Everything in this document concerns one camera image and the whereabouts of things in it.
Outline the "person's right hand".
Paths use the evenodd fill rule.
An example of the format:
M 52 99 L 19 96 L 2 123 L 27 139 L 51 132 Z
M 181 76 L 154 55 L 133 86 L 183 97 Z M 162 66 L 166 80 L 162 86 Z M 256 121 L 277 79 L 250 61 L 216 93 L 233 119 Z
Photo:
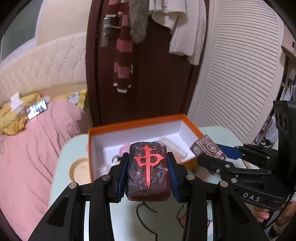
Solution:
M 276 224 L 278 226 L 283 226 L 292 219 L 293 215 L 295 214 L 295 205 L 296 205 L 295 202 L 290 202 L 287 205 L 282 215 L 276 221 Z M 268 209 L 263 209 L 263 208 L 254 206 L 253 214 L 259 222 L 263 222 L 264 220 L 267 220 L 269 218 Z

